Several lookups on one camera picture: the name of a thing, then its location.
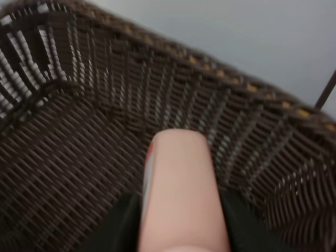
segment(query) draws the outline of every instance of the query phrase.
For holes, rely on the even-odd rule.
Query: gray wall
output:
[[[336,69],[336,0],[95,3],[273,82],[309,104]],[[336,102],[329,107],[336,117]]]

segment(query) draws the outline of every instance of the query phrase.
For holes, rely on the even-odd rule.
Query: pink bottle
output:
[[[158,133],[148,150],[138,252],[229,252],[206,139]]]

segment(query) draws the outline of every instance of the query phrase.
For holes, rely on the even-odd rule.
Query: woven rattan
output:
[[[141,192],[166,128],[206,135],[219,189],[287,244],[335,250],[329,117],[84,2],[19,1],[0,17],[1,251],[74,251],[121,194]]]

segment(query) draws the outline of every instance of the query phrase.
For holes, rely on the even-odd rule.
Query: basket bottom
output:
[[[73,251],[121,194],[140,192],[150,138],[58,95],[0,142],[0,226],[36,251]]]

